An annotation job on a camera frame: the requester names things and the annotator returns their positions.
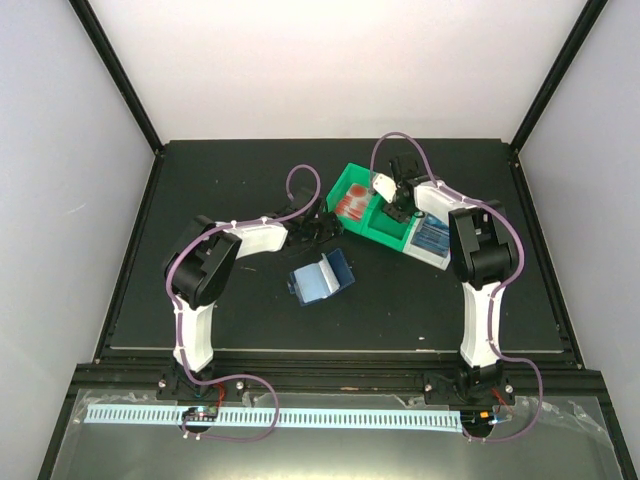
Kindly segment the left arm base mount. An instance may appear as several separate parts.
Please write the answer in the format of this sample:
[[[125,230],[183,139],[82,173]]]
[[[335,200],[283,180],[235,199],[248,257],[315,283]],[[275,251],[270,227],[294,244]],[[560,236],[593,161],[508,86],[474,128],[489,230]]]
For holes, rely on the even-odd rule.
[[[202,372],[191,375],[196,382],[188,377],[180,365],[174,363],[155,374],[151,385],[156,390],[158,399],[215,403],[219,400],[235,401],[246,390],[246,384],[249,382],[246,371],[238,372],[238,378],[227,379],[217,384],[210,384],[210,381],[229,376],[230,372],[206,367]]]

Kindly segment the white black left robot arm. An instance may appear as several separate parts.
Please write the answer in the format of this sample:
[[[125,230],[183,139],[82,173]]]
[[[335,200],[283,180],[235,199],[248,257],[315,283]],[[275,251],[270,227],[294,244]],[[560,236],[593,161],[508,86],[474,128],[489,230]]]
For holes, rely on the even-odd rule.
[[[234,265],[244,257],[285,247],[315,246],[343,232],[338,216],[317,193],[301,190],[276,213],[254,220],[215,222],[199,215],[189,224],[164,267],[165,290],[175,316],[173,356],[185,369],[179,386],[193,399],[207,397],[215,376],[213,310]]]

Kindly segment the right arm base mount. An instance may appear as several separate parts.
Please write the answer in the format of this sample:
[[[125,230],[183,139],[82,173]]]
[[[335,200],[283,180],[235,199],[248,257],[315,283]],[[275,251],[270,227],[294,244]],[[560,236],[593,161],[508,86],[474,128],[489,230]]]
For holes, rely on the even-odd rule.
[[[489,408],[494,405],[511,407],[515,404],[514,395],[505,390],[504,382],[481,382],[473,386],[457,376],[427,371],[422,374],[422,383],[427,403],[472,408]]]

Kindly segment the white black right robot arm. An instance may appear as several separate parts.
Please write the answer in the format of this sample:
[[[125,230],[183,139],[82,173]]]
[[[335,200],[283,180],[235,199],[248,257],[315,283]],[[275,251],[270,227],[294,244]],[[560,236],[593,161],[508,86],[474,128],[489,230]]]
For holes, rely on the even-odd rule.
[[[499,346],[501,301],[524,268],[524,247],[499,202],[482,202],[449,187],[411,159],[390,162],[392,175],[372,174],[370,189],[386,213],[402,221],[415,213],[446,227],[449,261],[463,287],[464,332],[460,355],[467,370],[454,379],[457,396],[476,403],[491,390],[485,373],[504,360]]]

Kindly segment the blue leather card holder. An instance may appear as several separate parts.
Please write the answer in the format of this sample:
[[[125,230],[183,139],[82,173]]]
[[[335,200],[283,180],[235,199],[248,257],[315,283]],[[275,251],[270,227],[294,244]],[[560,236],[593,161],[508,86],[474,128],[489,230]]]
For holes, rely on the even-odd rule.
[[[318,262],[289,274],[288,289],[301,306],[326,300],[355,283],[355,276],[344,252],[337,248],[322,254]]]

